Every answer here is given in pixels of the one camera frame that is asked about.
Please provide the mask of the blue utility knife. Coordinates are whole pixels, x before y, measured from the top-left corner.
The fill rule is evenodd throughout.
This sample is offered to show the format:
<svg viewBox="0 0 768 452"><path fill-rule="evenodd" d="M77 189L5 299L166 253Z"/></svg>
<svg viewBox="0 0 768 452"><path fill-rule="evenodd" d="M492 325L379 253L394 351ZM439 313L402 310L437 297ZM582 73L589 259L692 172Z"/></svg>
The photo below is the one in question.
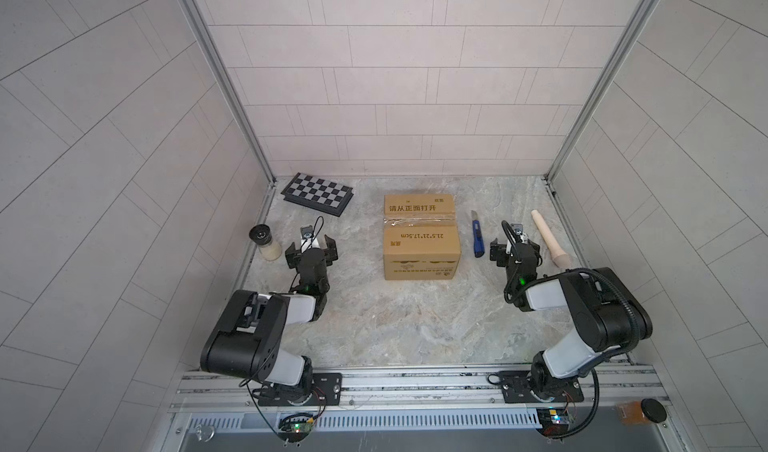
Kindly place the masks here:
<svg viewBox="0 0 768 452"><path fill-rule="evenodd" d="M484 239L481 230L479 216L475 210L471 211L473 252L476 258L482 258L485 254Z"/></svg>

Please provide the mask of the brown cardboard express box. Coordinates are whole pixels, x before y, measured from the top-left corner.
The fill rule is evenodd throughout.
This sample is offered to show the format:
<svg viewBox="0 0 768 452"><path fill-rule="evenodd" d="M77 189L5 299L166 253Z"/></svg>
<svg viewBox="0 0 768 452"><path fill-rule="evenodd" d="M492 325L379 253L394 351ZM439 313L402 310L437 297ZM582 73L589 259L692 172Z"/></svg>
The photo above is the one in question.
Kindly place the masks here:
<svg viewBox="0 0 768 452"><path fill-rule="evenodd" d="M462 256L454 197L387 195L382 249L388 281L453 279Z"/></svg>

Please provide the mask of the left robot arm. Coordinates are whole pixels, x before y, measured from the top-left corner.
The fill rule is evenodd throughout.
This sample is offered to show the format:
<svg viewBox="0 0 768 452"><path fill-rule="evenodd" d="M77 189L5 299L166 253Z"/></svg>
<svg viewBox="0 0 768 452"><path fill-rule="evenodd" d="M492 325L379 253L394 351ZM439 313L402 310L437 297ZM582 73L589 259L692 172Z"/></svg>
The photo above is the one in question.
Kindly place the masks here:
<svg viewBox="0 0 768 452"><path fill-rule="evenodd" d="M330 291L327 268L338 259L335 241L323 237L285 253L298 284L287 293L233 293L200 356L204 372L240 378L262 386L268 403L306 403L315 396L311 359L281 348L288 325L317 321Z"/></svg>

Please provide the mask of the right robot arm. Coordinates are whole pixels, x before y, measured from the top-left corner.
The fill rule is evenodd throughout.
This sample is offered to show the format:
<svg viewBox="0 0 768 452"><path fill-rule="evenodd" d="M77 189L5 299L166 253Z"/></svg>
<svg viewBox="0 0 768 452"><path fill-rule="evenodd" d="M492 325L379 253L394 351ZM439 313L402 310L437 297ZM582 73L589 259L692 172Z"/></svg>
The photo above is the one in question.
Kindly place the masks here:
<svg viewBox="0 0 768 452"><path fill-rule="evenodd" d="M573 328L538 352L522 386L539 401L566 398L579 378L651 337L650 316L612 269L576 268L537 275L539 247L531 242L490 244L490 260L505 269L506 303L522 312L565 308Z"/></svg>

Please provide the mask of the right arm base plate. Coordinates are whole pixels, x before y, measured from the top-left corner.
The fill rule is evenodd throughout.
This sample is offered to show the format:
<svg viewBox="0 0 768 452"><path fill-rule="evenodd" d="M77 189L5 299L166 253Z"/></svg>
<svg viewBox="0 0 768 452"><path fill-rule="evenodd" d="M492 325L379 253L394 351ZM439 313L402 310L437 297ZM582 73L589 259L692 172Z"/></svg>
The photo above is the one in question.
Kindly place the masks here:
<svg viewBox="0 0 768 452"><path fill-rule="evenodd" d="M577 378L557 379L531 371L500 371L487 377L490 385L498 387L504 402L514 403L565 403L584 401L584 394Z"/></svg>

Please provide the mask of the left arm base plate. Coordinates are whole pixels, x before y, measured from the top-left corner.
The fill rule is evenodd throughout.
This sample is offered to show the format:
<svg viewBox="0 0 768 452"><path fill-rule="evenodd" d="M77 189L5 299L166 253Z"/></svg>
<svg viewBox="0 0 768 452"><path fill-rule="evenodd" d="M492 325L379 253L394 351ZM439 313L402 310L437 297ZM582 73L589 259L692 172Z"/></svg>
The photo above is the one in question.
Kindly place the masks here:
<svg viewBox="0 0 768 452"><path fill-rule="evenodd" d="M260 407L319 407L340 403L343 375L316 373L304 376L296 386L267 383L252 392Z"/></svg>

